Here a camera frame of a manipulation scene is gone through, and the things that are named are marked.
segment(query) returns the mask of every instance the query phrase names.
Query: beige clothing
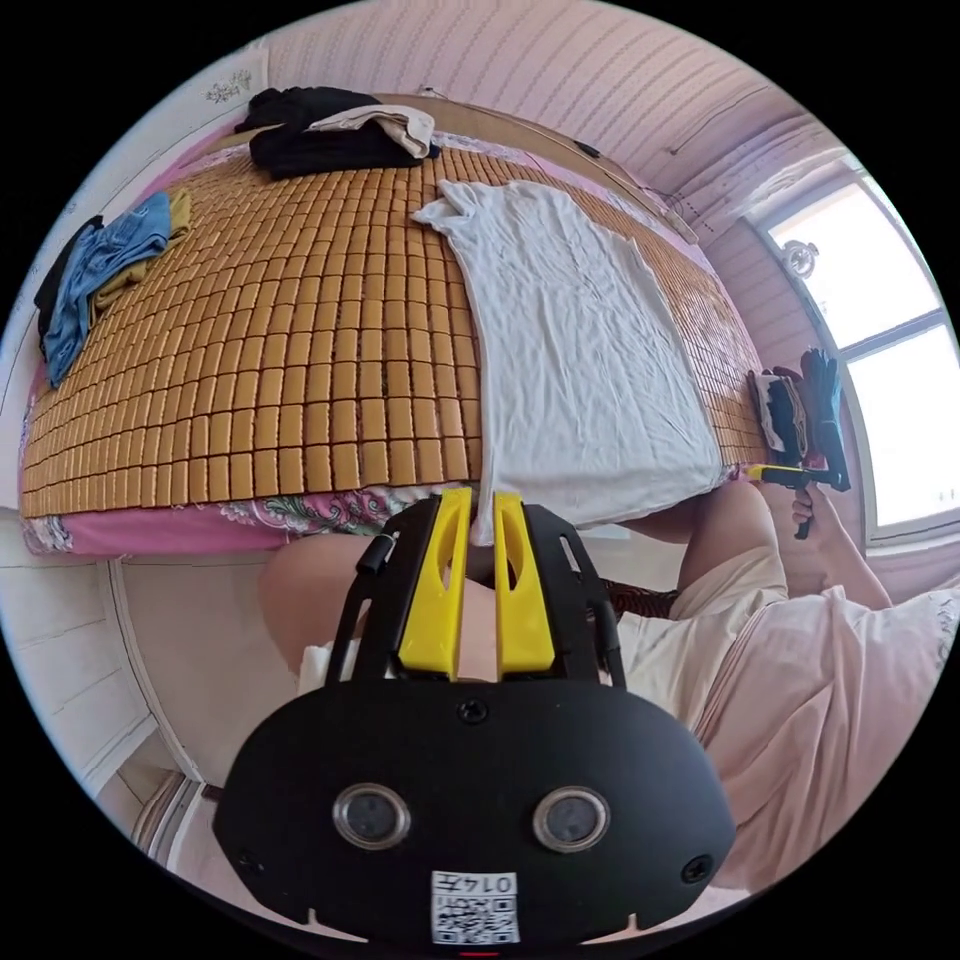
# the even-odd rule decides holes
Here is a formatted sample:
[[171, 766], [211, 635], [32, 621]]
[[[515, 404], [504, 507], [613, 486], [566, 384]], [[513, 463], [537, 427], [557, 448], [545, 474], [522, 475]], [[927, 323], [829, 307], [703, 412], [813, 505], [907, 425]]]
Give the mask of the beige clothing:
[[757, 547], [687, 587], [669, 620], [625, 613], [619, 636], [627, 687], [696, 732], [737, 637], [760, 610], [786, 599], [779, 555]]
[[761, 548], [703, 576], [671, 614], [624, 617], [627, 685], [716, 766], [737, 839], [714, 884], [759, 892], [813, 856], [906, 745], [952, 647], [960, 589], [877, 611], [839, 587], [787, 599]]
[[371, 104], [353, 107], [335, 113], [325, 120], [311, 123], [308, 130], [359, 130], [369, 121], [379, 123], [383, 132], [394, 143], [400, 144], [410, 156], [423, 160], [430, 154], [430, 138], [433, 136], [433, 117], [415, 107], [384, 106]]

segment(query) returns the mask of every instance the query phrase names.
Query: human leg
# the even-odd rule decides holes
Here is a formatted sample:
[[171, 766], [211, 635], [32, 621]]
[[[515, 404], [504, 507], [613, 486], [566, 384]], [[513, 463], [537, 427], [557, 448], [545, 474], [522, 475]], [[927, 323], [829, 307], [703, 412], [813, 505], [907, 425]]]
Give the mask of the human leg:
[[677, 587], [683, 592], [721, 564], [748, 551], [763, 549], [779, 556], [773, 516], [751, 483], [726, 483], [694, 501], [693, 530]]
[[703, 496], [691, 497], [639, 520], [624, 520], [620, 526], [663, 543], [689, 543], [696, 525], [698, 505], [702, 499]]
[[[277, 649], [298, 673], [306, 647], [333, 643], [356, 563], [369, 537], [317, 534], [281, 547], [260, 575], [263, 620]], [[496, 619], [492, 590], [467, 581], [459, 674], [496, 679]]]

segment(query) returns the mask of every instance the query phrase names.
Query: yellow clothing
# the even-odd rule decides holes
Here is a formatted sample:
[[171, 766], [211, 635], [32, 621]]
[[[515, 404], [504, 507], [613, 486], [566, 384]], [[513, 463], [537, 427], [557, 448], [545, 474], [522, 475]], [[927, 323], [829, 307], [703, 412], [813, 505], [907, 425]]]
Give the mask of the yellow clothing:
[[[190, 194], [186, 190], [178, 190], [170, 197], [170, 239], [167, 241], [166, 250], [179, 243], [190, 229]], [[107, 307], [120, 298], [130, 287], [141, 283], [146, 277], [154, 260], [157, 257], [149, 257], [146, 260], [138, 260], [131, 263], [129, 267], [121, 270], [116, 276], [111, 277], [97, 292], [90, 298], [90, 326], [103, 316]]]

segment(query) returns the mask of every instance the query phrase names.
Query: sticker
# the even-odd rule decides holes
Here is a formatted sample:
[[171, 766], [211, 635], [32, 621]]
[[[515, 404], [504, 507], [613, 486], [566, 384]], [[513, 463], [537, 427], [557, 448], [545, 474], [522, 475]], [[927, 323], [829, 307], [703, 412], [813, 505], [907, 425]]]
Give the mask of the sticker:
[[431, 877], [433, 942], [519, 943], [515, 873], [440, 873]]

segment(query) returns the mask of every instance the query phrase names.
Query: camera lens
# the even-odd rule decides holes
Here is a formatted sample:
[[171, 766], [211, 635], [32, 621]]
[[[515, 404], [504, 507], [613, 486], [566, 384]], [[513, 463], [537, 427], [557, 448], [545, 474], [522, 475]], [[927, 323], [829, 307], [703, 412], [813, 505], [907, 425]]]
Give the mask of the camera lens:
[[579, 853], [606, 833], [610, 812], [599, 794], [585, 787], [563, 787], [547, 794], [533, 815], [533, 832], [556, 853]]
[[340, 836], [362, 850], [396, 846], [410, 829], [406, 804], [388, 787], [359, 783], [348, 787], [333, 805]]

